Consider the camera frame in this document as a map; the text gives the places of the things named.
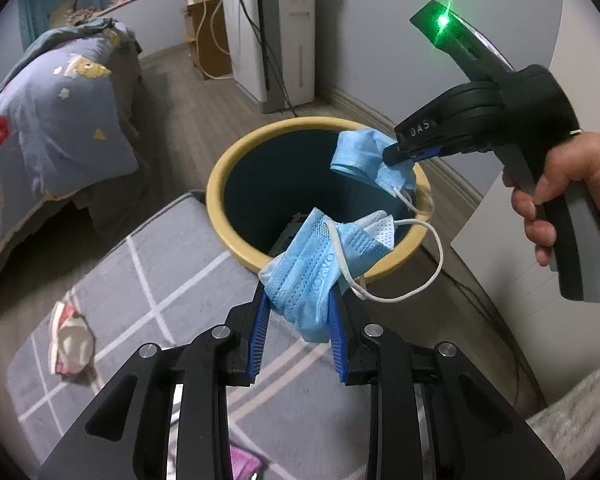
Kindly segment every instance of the wooden cabinet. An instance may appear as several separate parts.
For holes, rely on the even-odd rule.
[[[191,61],[197,67],[202,66],[205,72],[208,74],[219,77],[231,73],[231,59],[230,57],[218,49],[218,46],[214,43],[214,39],[211,36],[211,14],[214,12],[216,6],[220,0],[207,0],[206,1],[206,13],[205,3],[195,2],[187,6],[185,11],[185,25],[187,35],[185,40],[189,44],[189,50],[191,53]],[[202,28],[196,41],[196,31],[202,22]],[[214,16],[214,33],[218,44],[225,50],[229,51],[229,46],[226,39],[226,29],[224,27],[224,10],[222,5]],[[200,71],[204,79],[209,79],[208,76]]]

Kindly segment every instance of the trash bin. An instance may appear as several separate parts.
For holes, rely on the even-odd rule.
[[[413,217],[384,190],[330,170],[338,134],[366,127],[328,117],[288,119],[247,134],[224,152],[209,177],[206,206],[214,229],[238,261],[259,272],[292,217],[314,207],[336,222],[352,222],[379,209],[395,219]],[[422,168],[416,164],[414,172],[416,188],[430,193]],[[415,205],[429,208],[423,193],[416,193]],[[420,214],[416,218],[429,220]],[[377,280],[400,267],[426,232],[420,225],[400,227],[395,249],[365,279]]]

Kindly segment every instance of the metal screw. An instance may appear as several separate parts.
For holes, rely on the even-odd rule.
[[[147,358],[152,357],[158,351],[158,347],[153,343],[147,343],[146,345],[142,345],[138,350],[140,357]]]
[[[456,355],[456,353],[458,353],[458,349],[453,343],[440,343],[440,346],[438,346],[438,352],[440,352],[444,357],[453,357]]]
[[[384,332],[384,329],[375,323],[370,323],[365,326],[365,334],[367,334],[369,337],[380,337],[382,332]]]
[[[224,339],[225,337],[228,337],[230,333],[231,333],[231,329],[224,325],[216,326],[211,331],[211,335],[215,339]]]

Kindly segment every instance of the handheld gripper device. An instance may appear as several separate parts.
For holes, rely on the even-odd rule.
[[[490,152],[533,194],[547,152],[580,130],[567,96],[543,66],[515,71],[475,27],[435,0],[411,18],[470,82],[447,90],[395,127],[392,166],[411,158]],[[551,268],[567,300],[600,303],[600,214],[583,182],[538,207],[557,232]]]
[[[251,302],[234,306],[224,324],[191,343],[165,350],[143,344],[78,416],[38,479],[166,480],[171,403],[180,383],[176,478],[233,480],[226,388],[256,380],[269,312],[260,283]],[[453,343],[404,342],[372,323],[364,303],[338,285],[329,296],[329,332],[340,381],[370,387],[365,480],[564,480],[551,451]],[[294,438],[291,428],[290,447]],[[311,471],[312,464],[302,465]]]

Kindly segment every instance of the human hand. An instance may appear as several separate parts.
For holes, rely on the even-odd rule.
[[[504,185],[514,188],[511,206],[525,219],[526,237],[536,244],[536,260],[541,266],[549,264],[557,234],[552,224],[536,218],[536,205],[561,195],[572,180],[587,184],[600,210],[600,134],[582,133],[549,150],[533,196],[518,189],[506,169],[502,173]]]

